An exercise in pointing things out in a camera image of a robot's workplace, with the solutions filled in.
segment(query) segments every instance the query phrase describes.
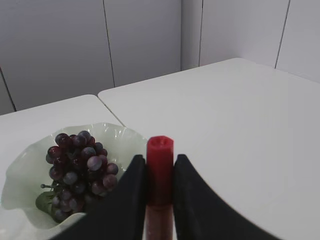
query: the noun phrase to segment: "white table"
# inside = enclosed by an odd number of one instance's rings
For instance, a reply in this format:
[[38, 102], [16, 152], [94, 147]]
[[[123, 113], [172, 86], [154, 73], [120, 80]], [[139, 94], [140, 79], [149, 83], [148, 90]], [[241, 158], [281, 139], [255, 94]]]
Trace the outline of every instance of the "white table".
[[167, 135], [234, 209], [286, 240], [320, 239], [320, 84], [235, 58], [98, 97]]

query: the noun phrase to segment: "panel seam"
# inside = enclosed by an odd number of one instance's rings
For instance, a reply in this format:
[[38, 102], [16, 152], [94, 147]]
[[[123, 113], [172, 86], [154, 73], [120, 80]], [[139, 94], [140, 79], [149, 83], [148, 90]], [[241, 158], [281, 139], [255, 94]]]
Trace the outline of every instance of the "panel seam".
[[280, 50], [281, 50], [281, 46], [282, 46], [282, 41], [284, 39], [284, 34], [285, 34], [285, 29], [286, 29], [288, 14], [289, 14], [290, 3], [291, 3], [291, 0], [288, 1], [288, 6], [286, 8], [286, 13], [285, 13], [284, 23], [283, 23], [283, 28], [282, 28], [282, 34], [281, 34], [281, 38], [280, 38], [280, 44], [279, 44], [278, 52], [277, 52], [277, 55], [276, 55], [275, 65], [274, 65], [275, 69], [277, 68], [277, 65], [278, 65], [278, 60], [279, 60]]
[[116, 87], [116, 82], [115, 82], [115, 74], [114, 74], [114, 65], [112, 64], [112, 58], [111, 58], [111, 47], [110, 47], [109, 30], [108, 30], [108, 24], [107, 24], [107, 13], [106, 13], [105, 0], [102, 0], [102, 6], [103, 6], [103, 12], [104, 12], [106, 38], [108, 40], [108, 48], [109, 48], [109, 57], [110, 57], [110, 64], [111, 64], [113, 87], [115, 88]]

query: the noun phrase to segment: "white bowl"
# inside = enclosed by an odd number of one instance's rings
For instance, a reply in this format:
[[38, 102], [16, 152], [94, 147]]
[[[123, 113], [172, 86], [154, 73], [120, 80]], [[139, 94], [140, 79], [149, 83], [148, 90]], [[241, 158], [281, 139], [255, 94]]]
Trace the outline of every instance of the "white bowl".
[[49, 147], [56, 145], [56, 135], [77, 134], [82, 130], [90, 132], [95, 141], [101, 142], [107, 149], [109, 161], [119, 166], [118, 179], [134, 155], [146, 156], [147, 139], [132, 129], [110, 123], [65, 127], [30, 145], [6, 171], [1, 198], [0, 231], [3, 226], [10, 226], [4, 229], [7, 239], [48, 239], [84, 215], [76, 213], [57, 224], [51, 216], [37, 209], [35, 204], [39, 194], [47, 191], [41, 189], [40, 184], [52, 183], [49, 177], [52, 165], [46, 162], [46, 154]]

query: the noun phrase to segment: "white wall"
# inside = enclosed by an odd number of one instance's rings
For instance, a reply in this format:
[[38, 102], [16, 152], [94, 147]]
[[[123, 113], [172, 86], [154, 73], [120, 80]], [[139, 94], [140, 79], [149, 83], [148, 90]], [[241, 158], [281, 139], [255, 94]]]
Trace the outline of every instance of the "white wall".
[[104, 2], [116, 87], [180, 71], [181, 0]]
[[0, 115], [14, 112], [5, 82], [0, 74]]
[[113, 88], [102, 0], [0, 0], [0, 65], [17, 110]]
[[245, 58], [275, 67], [289, 0], [204, 0], [200, 65]]
[[181, 69], [199, 67], [202, 0], [182, 0]]
[[320, 1], [291, 0], [277, 69], [320, 82]]

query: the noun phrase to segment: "bunch of grapes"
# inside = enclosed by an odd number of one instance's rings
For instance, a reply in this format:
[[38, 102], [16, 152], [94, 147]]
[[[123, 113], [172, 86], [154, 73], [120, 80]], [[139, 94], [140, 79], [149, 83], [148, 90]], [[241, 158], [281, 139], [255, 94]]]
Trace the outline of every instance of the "bunch of grapes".
[[118, 166], [108, 163], [108, 152], [88, 131], [78, 135], [60, 133], [57, 146], [48, 149], [46, 161], [53, 165], [49, 171], [52, 188], [52, 217], [62, 222], [68, 216], [87, 212], [117, 185]]

